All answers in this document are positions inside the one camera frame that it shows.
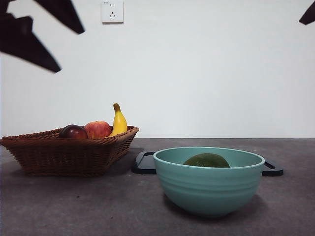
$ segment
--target black tray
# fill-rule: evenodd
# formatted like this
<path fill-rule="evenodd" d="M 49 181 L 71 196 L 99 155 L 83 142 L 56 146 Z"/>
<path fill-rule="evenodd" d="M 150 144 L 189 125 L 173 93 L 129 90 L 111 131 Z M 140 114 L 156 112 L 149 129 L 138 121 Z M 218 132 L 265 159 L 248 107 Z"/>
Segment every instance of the black tray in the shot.
<path fill-rule="evenodd" d="M 135 158 L 131 171 L 137 174 L 156 174 L 153 154 L 155 151 L 143 151 Z M 282 176 L 284 170 L 278 164 L 271 162 L 265 158 L 265 166 L 262 176 Z"/>

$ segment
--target plum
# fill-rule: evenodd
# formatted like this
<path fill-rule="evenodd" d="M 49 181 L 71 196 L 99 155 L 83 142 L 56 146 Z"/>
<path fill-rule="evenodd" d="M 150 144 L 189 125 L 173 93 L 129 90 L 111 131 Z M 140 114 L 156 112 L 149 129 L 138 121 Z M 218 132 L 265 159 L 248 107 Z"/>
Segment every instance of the plum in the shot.
<path fill-rule="evenodd" d="M 88 134 L 86 133 L 83 127 L 75 124 L 70 124 L 60 131 L 59 138 L 87 139 Z"/>

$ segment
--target apple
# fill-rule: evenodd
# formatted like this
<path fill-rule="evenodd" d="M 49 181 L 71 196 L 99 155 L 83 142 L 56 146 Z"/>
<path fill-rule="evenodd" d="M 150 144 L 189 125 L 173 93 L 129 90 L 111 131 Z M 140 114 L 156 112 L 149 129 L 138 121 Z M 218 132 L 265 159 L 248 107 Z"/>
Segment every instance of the apple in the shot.
<path fill-rule="evenodd" d="M 93 121 L 84 126 L 89 139 L 102 139 L 112 132 L 109 124 L 104 121 Z"/>
<path fill-rule="evenodd" d="M 70 124 L 60 131 L 59 138 L 87 139 L 88 134 L 83 127 L 75 124 Z"/>

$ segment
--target bowl rim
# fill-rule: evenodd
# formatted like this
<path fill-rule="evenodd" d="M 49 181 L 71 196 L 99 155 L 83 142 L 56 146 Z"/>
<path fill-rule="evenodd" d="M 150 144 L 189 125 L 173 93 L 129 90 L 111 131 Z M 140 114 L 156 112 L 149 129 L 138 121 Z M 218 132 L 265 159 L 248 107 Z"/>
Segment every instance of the bowl rim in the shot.
<path fill-rule="evenodd" d="M 202 167 L 202 166 L 189 166 L 189 165 L 184 165 L 184 164 L 177 164 L 177 163 L 173 163 L 173 162 L 169 162 L 169 161 L 164 161 L 160 158 L 157 157 L 157 154 L 159 154 L 160 152 L 163 151 L 168 151 L 168 150 L 172 150 L 172 149 L 185 149 L 185 148 L 211 148 L 211 149 L 224 149 L 224 150 L 232 150 L 232 151 L 239 151 L 239 152 L 244 152 L 244 153 L 248 153 L 248 154 L 252 154 L 254 156 L 257 156 L 258 158 L 260 158 L 260 162 L 254 165 L 249 165 L 249 166 L 239 166 L 239 167 Z M 172 148 L 166 148 L 166 149 L 162 149 L 159 151 L 156 151 L 153 154 L 153 159 L 156 161 L 160 161 L 162 163 L 165 164 L 170 164 L 170 165 L 174 165 L 174 166 L 181 166 L 181 167 L 187 167 L 187 168 L 196 168 L 196 169 L 212 169 L 212 170 L 231 170 L 231 169 L 247 169 L 247 168 L 253 168 L 256 166 L 260 166 L 260 165 L 264 165 L 265 163 L 265 158 L 263 158 L 261 155 L 258 155 L 256 153 L 253 152 L 249 152 L 249 151 L 244 151 L 244 150 L 240 150 L 240 149 L 233 149 L 233 148 L 226 148 L 226 147 L 202 147 L 202 146 L 191 146 L 191 147 L 172 147 Z"/>

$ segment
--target electrical outlet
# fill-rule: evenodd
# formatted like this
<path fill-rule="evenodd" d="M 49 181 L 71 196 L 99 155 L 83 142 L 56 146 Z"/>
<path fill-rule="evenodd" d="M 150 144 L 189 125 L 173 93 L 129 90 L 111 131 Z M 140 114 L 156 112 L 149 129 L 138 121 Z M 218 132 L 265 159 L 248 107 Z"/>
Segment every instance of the electrical outlet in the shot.
<path fill-rule="evenodd" d="M 120 0 L 109 0 L 102 3 L 103 24 L 124 22 L 124 2 Z"/>

